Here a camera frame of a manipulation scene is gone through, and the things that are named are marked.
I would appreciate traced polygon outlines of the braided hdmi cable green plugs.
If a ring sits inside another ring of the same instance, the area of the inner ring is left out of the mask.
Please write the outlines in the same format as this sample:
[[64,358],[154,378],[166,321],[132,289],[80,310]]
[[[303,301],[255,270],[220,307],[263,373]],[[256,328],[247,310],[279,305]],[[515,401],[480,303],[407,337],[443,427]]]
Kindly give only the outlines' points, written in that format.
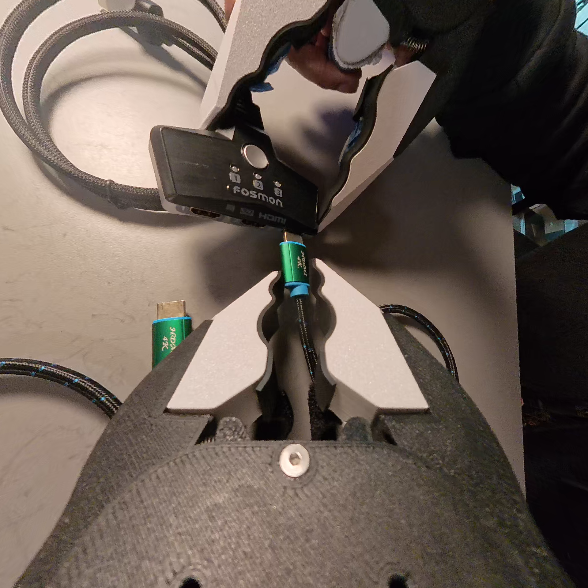
[[[313,343],[310,323],[306,316],[305,301],[311,293],[306,246],[301,236],[284,231],[279,247],[284,286],[288,290],[290,298],[295,300],[300,343],[309,376],[311,377],[311,381],[314,382],[318,365],[318,354]],[[419,324],[437,346],[448,372],[456,381],[459,381],[458,366],[452,350],[441,331],[427,317],[410,307],[402,305],[380,305],[379,309],[383,314],[401,315]]]
[[[161,363],[192,332],[192,318],[184,300],[157,304],[152,322],[152,367]],[[96,380],[59,364],[34,359],[2,358],[1,375],[25,376],[56,383],[80,394],[112,418],[122,402]]]

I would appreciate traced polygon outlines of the person's right forearm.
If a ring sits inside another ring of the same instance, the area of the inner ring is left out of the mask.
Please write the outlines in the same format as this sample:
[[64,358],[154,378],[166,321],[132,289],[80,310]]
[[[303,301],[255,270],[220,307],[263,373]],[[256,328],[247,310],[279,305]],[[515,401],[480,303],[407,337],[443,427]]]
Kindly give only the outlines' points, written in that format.
[[587,36],[574,1],[376,1],[436,74],[397,151],[432,118],[531,204],[587,220]]

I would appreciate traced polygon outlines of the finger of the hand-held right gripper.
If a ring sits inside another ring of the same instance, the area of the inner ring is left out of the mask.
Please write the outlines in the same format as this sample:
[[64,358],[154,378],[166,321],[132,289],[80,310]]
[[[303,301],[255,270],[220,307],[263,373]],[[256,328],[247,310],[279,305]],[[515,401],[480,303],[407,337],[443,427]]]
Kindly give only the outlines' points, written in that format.
[[356,129],[346,141],[334,182],[320,198],[324,230],[393,161],[436,75],[416,61],[390,66],[367,80],[356,106]]
[[235,95],[265,80],[276,56],[326,21],[328,1],[236,1],[201,103],[201,129],[226,128]]

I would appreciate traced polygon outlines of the person's right hand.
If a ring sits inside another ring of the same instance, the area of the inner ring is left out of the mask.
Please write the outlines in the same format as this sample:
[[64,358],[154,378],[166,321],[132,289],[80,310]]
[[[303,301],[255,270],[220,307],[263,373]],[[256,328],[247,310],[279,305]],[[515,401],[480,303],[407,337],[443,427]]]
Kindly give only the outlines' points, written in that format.
[[302,77],[324,90],[353,94],[359,87],[361,70],[343,71],[330,60],[331,32],[329,21],[309,43],[299,49],[292,47],[286,61]]

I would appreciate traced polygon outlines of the black hdmi switch box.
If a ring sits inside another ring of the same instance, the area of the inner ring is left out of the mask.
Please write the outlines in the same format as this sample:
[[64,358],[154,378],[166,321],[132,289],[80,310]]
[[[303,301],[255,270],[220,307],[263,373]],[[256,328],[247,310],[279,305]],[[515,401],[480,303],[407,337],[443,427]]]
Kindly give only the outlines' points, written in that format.
[[194,32],[166,19],[152,1],[103,8],[66,24],[38,47],[24,74],[22,113],[13,92],[13,59],[33,21],[57,3],[21,1],[1,27],[1,111],[44,164],[119,209],[207,217],[301,235],[318,233],[318,188],[278,159],[249,88],[236,94],[231,138],[206,129],[152,128],[149,148],[158,189],[103,179],[72,163],[56,146],[40,114],[44,76],[65,48],[85,36],[116,28],[136,29],[138,36],[155,45],[176,46],[209,70],[217,51]]

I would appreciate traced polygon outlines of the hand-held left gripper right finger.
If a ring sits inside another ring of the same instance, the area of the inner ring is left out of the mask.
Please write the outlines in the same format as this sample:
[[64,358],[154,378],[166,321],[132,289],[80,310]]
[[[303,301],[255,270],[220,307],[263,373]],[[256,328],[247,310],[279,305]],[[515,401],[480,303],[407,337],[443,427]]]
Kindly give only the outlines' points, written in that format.
[[318,406],[341,422],[429,410],[392,329],[372,301],[333,268],[312,260]]

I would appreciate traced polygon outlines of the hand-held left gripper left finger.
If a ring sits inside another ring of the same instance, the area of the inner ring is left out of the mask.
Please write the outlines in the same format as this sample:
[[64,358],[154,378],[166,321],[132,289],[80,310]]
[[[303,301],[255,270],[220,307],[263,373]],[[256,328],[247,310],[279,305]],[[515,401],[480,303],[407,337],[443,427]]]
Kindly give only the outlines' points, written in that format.
[[257,388],[273,359],[262,320],[276,303],[280,278],[280,271],[269,273],[213,317],[166,405],[169,413],[236,417],[248,428],[262,415]]

